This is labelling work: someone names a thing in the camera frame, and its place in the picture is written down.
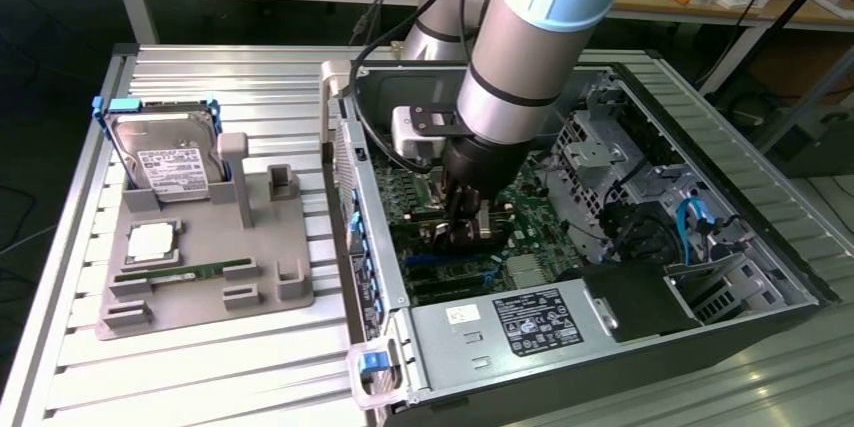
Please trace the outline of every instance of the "warning label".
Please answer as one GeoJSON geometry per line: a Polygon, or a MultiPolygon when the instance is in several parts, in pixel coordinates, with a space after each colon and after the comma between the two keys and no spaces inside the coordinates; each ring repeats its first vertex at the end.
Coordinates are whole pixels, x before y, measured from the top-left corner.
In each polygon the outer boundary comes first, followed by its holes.
{"type": "Polygon", "coordinates": [[[145,150],[137,155],[155,194],[206,190],[208,177],[198,149],[145,150]]]}
{"type": "Polygon", "coordinates": [[[518,357],[584,341],[557,289],[505,297],[492,304],[518,357]]]}

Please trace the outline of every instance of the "motherboard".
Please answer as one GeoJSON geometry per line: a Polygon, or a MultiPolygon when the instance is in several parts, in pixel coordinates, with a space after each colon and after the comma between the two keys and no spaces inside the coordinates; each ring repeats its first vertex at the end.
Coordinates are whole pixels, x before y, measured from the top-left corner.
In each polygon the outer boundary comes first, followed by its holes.
{"type": "Polygon", "coordinates": [[[394,244],[397,262],[413,305],[428,305],[542,285],[581,256],[572,246],[565,222],[548,201],[544,176],[533,160],[525,162],[514,182],[494,202],[500,217],[512,225],[502,250],[470,256],[434,256],[424,252],[424,238],[441,228],[445,218],[441,168],[414,174],[376,156],[373,171],[394,244]]]}

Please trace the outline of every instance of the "white cable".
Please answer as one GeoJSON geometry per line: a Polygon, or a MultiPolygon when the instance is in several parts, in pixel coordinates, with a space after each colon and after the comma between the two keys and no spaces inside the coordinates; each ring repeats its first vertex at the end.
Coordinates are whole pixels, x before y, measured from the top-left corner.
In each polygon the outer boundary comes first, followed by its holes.
{"type": "Polygon", "coordinates": [[[9,245],[5,249],[0,250],[0,257],[2,257],[5,254],[7,254],[9,252],[11,252],[11,250],[17,249],[21,245],[23,245],[26,242],[29,242],[31,239],[34,239],[35,237],[38,237],[39,235],[46,234],[50,230],[53,230],[55,228],[55,224],[53,224],[50,227],[47,227],[46,229],[39,230],[38,232],[35,232],[34,234],[31,234],[29,237],[23,237],[21,240],[18,240],[17,242],[14,242],[11,245],[9,245]]]}

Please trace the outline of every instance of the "hard drive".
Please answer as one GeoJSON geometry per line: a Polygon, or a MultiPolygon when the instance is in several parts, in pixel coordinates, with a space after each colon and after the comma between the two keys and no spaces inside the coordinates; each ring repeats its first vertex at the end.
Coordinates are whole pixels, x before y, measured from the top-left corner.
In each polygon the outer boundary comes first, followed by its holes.
{"type": "Polygon", "coordinates": [[[214,101],[113,99],[101,126],[121,156],[131,187],[151,189],[159,201],[204,199],[208,184],[226,180],[216,150],[221,129],[214,101]]]}

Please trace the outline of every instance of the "metal slotted surface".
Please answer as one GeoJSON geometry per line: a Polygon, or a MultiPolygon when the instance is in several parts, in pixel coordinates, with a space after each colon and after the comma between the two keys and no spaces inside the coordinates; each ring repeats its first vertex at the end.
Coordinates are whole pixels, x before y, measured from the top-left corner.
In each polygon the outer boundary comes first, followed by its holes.
{"type": "MultiPolygon", "coordinates": [[[[317,135],[320,62],[357,52],[151,46],[141,48],[134,65],[127,58],[115,96],[210,95],[222,130],[249,136],[246,173],[288,163],[300,176],[316,301],[304,309],[98,341],[93,324],[123,180],[101,145],[87,195],[97,209],[79,225],[87,241],[65,273],[73,300],[54,313],[66,330],[55,359],[41,360],[23,425],[364,425],[344,366],[348,336],[317,135]],[[45,365],[51,362],[55,368],[45,365]]],[[[388,57],[388,50],[376,54],[388,57]]]]}
{"type": "MultiPolygon", "coordinates": [[[[39,311],[33,305],[34,315],[51,319],[41,328],[46,341],[29,351],[22,343],[15,359],[15,368],[23,363],[17,374],[27,401],[3,399],[0,425],[364,425],[342,364],[348,340],[317,149],[318,64],[356,51],[151,46],[129,58],[135,65],[115,76],[115,95],[129,90],[165,100],[212,94],[222,105],[224,130],[249,135],[246,171],[286,162],[300,174],[316,302],[289,312],[97,341],[91,324],[123,174],[109,150],[95,145],[86,208],[74,217],[78,229],[66,232],[74,248],[66,248],[66,269],[58,270],[57,300],[39,311]],[[37,368],[26,369],[29,358],[37,368]]],[[[388,57],[388,50],[377,53],[388,57]]],[[[669,67],[633,51],[588,51],[581,60],[628,66],[781,234],[801,253],[817,256],[807,260],[832,289],[854,297],[843,254],[851,249],[825,233],[835,227],[815,222],[803,198],[779,187],[669,67]]],[[[97,129],[89,131],[95,138],[97,129]]],[[[37,319],[27,331],[29,324],[37,319]]],[[[854,425],[852,398],[854,308],[844,303],[717,366],[518,425],[843,426],[854,425]]]]}

